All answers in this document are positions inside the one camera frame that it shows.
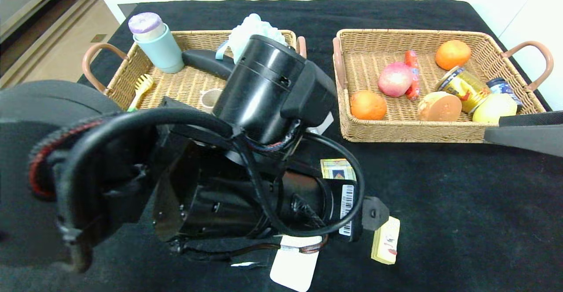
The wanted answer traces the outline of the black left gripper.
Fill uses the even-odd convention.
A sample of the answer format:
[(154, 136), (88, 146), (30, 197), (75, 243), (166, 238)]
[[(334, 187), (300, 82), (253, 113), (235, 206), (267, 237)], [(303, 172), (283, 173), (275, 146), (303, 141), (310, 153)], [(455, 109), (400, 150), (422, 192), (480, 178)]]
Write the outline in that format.
[[(316, 178), (320, 186), (321, 210), (318, 216), (325, 224), (339, 222), (346, 217), (352, 208), (359, 204), (357, 182), (349, 179)], [(364, 196), (362, 216), (359, 211), (346, 225), (331, 233), (326, 233), (332, 241), (343, 243), (356, 242), (365, 230), (376, 231), (384, 225), (390, 216), (390, 210), (377, 197)]]

